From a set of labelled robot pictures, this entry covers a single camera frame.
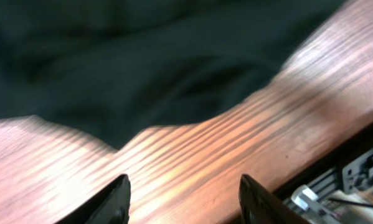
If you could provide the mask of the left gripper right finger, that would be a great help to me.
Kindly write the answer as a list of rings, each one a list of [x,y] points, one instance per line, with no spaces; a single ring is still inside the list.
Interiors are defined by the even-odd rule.
[[[247,174],[241,176],[238,194],[244,224],[309,224]]]

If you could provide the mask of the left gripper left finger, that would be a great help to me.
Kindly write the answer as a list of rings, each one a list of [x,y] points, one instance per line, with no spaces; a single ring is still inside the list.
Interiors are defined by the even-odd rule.
[[[122,174],[56,224],[127,224],[131,184]]]

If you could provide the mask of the black polo shirt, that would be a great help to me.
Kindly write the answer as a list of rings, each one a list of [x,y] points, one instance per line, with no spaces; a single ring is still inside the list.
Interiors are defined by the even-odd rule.
[[[36,115],[115,148],[264,88],[338,0],[0,1],[0,119]]]

